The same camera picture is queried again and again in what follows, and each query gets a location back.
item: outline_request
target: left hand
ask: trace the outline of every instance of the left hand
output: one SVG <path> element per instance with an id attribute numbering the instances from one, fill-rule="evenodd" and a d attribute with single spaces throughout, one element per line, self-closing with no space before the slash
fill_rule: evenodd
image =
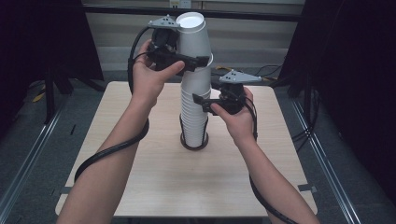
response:
<path id="1" fill-rule="evenodd" d="M 147 40 L 139 50 L 139 54 L 147 52 L 149 43 Z M 134 63 L 134 93 L 133 98 L 144 100 L 151 107 L 157 103 L 157 97 L 163 90 L 165 81 L 180 72 L 184 68 L 182 61 L 173 63 L 162 71 L 154 71 L 152 62 L 146 54 L 139 56 Z"/>

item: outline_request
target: wooden tabletop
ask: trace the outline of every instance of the wooden tabletop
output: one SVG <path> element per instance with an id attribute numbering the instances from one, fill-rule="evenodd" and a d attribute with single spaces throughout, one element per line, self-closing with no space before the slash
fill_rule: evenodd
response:
<path id="1" fill-rule="evenodd" d="M 276 168 L 297 188 L 306 185 L 273 89 L 250 86 L 258 113 L 258 144 Z M 209 142 L 199 151 L 180 143 L 180 84 L 167 83 L 149 116 L 148 135 L 140 142 L 126 190 L 115 217 L 265 217 L 255 198 L 248 169 L 220 117 L 209 115 Z M 212 90 L 211 98 L 219 92 Z M 101 146 L 129 103 L 128 83 L 111 82 L 70 173 Z M 311 191 L 301 192 L 318 211 Z M 63 194 L 56 206 L 59 214 Z"/>

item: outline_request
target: black curtain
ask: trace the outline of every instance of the black curtain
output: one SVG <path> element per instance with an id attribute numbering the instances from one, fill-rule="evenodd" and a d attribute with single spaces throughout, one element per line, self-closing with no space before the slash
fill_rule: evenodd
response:
<path id="1" fill-rule="evenodd" d="M 396 204 L 396 2 L 305 2 L 280 78 L 309 77 L 345 141 Z"/>
<path id="2" fill-rule="evenodd" d="M 2 0 L 0 4 L 0 136 L 23 104 L 29 85 L 55 76 L 103 79 L 79 0 Z"/>

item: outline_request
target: cup base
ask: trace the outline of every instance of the cup base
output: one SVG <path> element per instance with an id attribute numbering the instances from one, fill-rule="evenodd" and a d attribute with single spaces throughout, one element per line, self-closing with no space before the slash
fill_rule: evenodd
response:
<path id="1" fill-rule="evenodd" d="M 180 135 L 180 143 L 181 145 L 191 151 L 199 151 L 201 149 L 203 149 L 204 147 L 207 146 L 207 143 L 209 142 L 209 134 L 206 133 L 206 138 L 205 141 L 198 147 L 190 147 L 189 145 L 187 145 L 186 140 L 183 138 L 183 133 Z"/>

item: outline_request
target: right hand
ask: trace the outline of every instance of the right hand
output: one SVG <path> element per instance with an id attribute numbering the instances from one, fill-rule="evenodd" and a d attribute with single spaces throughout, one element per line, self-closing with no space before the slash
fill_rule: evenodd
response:
<path id="1" fill-rule="evenodd" d="M 253 102 L 253 94 L 251 91 L 247 87 L 244 88 L 244 91 L 247 98 Z M 250 106 L 252 106 L 251 102 L 247 100 L 247 104 Z M 234 115 L 230 115 L 218 104 L 212 104 L 210 107 L 225 121 L 227 130 L 237 145 L 245 140 L 254 140 L 253 118 L 245 106 Z"/>
<path id="2" fill-rule="evenodd" d="M 139 55 L 148 51 L 150 41 L 147 40 L 142 45 L 138 53 Z M 134 63 L 133 99 L 144 100 L 153 107 L 157 103 L 157 97 L 163 90 L 165 81 L 180 72 L 184 67 L 184 63 L 182 61 L 176 62 L 162 71 L 154 71 L 150 68 L 151 66 L 152 61 L 146 54 L 142 54 L 136 58 Z"/>

